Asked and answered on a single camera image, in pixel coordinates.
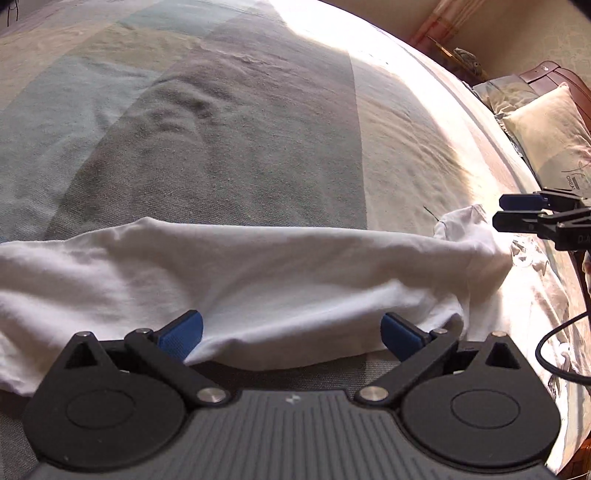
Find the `pillow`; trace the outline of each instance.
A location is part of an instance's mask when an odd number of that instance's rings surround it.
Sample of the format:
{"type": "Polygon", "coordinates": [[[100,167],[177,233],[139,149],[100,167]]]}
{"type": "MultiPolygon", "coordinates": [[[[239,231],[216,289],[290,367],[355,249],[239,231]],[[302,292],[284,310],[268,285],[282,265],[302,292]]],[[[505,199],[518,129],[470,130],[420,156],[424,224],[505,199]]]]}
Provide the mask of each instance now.
{"type": "Polygon", "coordinates": [[[536,100],[539,95],[517,75],[490,80],[474,87],[493,113],[511,113],[536,100]]]}
{"type": "Polygon", "coordinates": [[[591,197],[591,135],[567,83],[503,118],[545,188],[591,197]]]}

